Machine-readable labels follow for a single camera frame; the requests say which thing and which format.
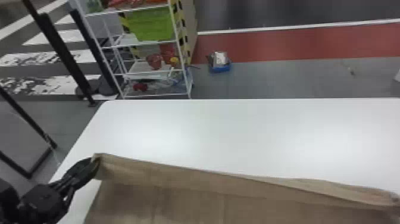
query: red floor stripe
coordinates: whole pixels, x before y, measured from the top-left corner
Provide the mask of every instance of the red floor stripe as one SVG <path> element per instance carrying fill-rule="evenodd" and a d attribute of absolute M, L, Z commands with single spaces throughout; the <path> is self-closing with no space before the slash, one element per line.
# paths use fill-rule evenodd
<path fill-rule="evenodd" d="M 227 51 L 234 62 L 400 56 L 400 24 L 199 36 L 193 64 Z"/>

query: black metal pole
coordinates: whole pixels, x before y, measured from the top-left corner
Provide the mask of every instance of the black metal pole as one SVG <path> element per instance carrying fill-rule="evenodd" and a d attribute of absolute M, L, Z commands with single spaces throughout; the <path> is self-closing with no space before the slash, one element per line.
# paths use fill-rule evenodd
<path fill-rule="evenodd" d="M 88 80 L 86 80 L 74 57 L 68 50 L 67 45 L 61 39 L 57 30 L 51 23 L 49 15 L 47 13 L 40 14 L 37 25 L 45 34 L 55 52 L 58 54 L 65 67 L 70 72 L 79 88 L 82 90 L 83 95 L 87 98 L 91 105 L 95 105 L 96 102 L 92 98 L 92 88 L 90 87 Z"/>
<path fill-rule="evenodd" d="M 93 40 L 93 38 L 91 38 L 85 24 L 83 24 L 82 18 L 80 16 L 78 10 L 75 9 L 75 10 L 70 11 L 70 15 L 74 19 L 76 26 L 80 30 L 80 33 L 82 34 L 83 38 L 85 39 L 90 51 L 92 52 L 93 56 L 95 57 L 95 60 L 96 60 L 97 64 L 99 65 L 101 73 L 103 74 L 104 79 L 107 81 L 108 86 L 111 89 L 113 89 L 114 91 L 116 91 L 117 87 L 113 80 L 112 74 L 107 69 L 105 62 L 103 61 L 103 58 L 101 57 L 100 50 L 96 46 L 95 40 Z"/>

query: black frame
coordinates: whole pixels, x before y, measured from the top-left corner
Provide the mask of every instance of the black frame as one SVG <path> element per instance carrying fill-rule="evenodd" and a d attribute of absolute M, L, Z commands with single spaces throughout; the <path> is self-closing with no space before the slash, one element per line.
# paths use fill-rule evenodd
<path fill-rule="evenodd" d="M 45 132 L 43 129 L 22 109 L 22 107 L 5 91 L 0 87 L 0 95 L 7 101 L 7 103 L 24 119 L 44 140 L 50 147 L 41 155 L 38 161 L 32 166 L 30 170 L 25 170 L 20 165 L 18 165 L 14 160 L 6 156 L 2 151 L 0 151 L 0 160 L 9 165 L 19 174 L 25 178 L 32 178 L 33 173 L 39 168 L 39 166 L 45 161 L 47 156 L 51 153 L 52 149 L 57 148 L 55 141 Z"/>

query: gray floor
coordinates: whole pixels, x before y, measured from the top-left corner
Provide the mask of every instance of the gray floor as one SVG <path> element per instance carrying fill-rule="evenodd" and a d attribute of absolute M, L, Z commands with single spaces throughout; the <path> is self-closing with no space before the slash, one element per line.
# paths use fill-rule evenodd
<path fill-rule="evenodd" d="M 193 98 L 399 97 L 400 57 L 234 63 L 227 73 L 194 70 Z"/>
<path fill-rule="evenodd" d="M 194 99 L 232 98 L 337 98 L 399 97 L 400 83 L 393 81 L 400 68 L 400 57 L 345 60 L 297 60 L 235 63 L 232 70 L 209 74 L 206 65 L 193 69 Z M 59 161 L 67 155 L 96 108 L 86 102 L 20 102 L 26 111 L 60 146 Z M 0 102 L 2 150 L 21 163 L 32 162 L 46 145 L 30 127 Z M 0 163 L 0 178 L 24 194 L 37 183 L 46 183 L 57 169 L 54 156 L 48 157 L 30 181 Z"/>

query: blue basket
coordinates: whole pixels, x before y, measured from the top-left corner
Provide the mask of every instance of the blue basket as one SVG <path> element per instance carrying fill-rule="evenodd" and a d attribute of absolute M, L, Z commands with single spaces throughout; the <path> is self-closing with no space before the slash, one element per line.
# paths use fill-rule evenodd
<path fill-rule="evenodd" d="M 231 63 L 229 63 L 227 66 L 224 66 L 224 67 L 215 67 L 215 68 L 210 67 L 210 72 L 211 73 L 222 73 L 225 71 L 229 71 L 230 66 L 231 66 Z"/>

